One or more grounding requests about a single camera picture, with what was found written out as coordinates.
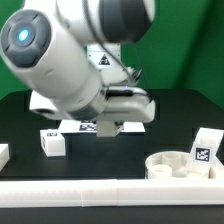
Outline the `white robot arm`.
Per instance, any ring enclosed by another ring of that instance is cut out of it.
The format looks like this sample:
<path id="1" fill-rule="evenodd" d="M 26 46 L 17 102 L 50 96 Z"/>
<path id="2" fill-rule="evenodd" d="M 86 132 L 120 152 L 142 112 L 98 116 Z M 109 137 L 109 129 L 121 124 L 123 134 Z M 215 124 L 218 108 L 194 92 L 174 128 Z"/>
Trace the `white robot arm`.
<path id="1" fill-rule="evenodd" d="M 0 56 L 54 105 L 37 113 L 94 122 L 99 137 L 112 137 L 125 122 L 151 122 L 155 101 L 136 86 L 136 71 L 99 69 L 85 48 L 139 41 L 155 11 L 155 0 L 24 0 L 0 31 Z"/>

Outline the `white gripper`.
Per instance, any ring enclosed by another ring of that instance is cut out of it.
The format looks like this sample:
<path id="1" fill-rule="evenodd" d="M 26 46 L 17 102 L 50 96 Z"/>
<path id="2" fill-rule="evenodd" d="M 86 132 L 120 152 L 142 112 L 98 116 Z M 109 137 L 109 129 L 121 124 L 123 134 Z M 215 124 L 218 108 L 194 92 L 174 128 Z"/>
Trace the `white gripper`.
<path id="1" fill-rule="evenodd" d="M 98 137 L 115 137 L 123 130 L 125 123 L 150 123 L 155 117 L 156 104 L 150 101 L 140 89 L 110 89 L 105 110 L 97 114 L 96 110 L 65 113 L 60 111 L 48 98 L 33 91 L 29 109 L 51 120 L 88 121 L 96 124 Z"/>

